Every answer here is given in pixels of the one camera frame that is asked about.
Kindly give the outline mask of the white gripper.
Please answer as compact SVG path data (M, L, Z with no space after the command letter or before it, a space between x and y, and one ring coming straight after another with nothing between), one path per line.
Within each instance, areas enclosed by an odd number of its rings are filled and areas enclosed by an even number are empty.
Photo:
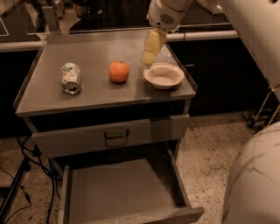
M142 63L150 67L167 40L167 32L174 31L186 15L193 0L150 0L147 19L153 27L147 33Z

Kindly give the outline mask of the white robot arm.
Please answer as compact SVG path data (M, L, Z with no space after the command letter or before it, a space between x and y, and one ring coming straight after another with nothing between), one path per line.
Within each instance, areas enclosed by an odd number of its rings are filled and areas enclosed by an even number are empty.
M272 90L279 88L280 0L207 0L219 5ZM150 0L153 30L143 63L152 64L193 0ZM228 176L221 224L280 224L280 124L266 127L239 151Z

